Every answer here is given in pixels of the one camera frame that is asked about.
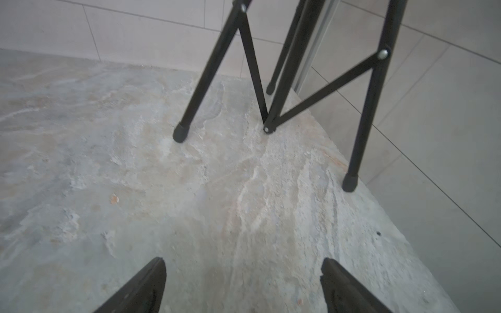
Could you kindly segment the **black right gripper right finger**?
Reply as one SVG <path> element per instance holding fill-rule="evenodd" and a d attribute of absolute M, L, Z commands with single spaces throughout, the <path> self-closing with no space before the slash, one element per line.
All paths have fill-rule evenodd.
<path fill-rule="evenodd" d="M 321 271 L 320 283 L 328 313 L 392 313 L 338 261 L 325 258 Z"/>

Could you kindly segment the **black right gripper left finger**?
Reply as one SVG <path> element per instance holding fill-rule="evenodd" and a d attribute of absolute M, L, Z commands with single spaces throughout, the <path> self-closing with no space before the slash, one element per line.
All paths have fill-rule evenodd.
<path fill-rule="evenodd" d="M 95 313 L 157 313 L 160 310 L 166 278 L 164 260 L 155 257 Z"/>

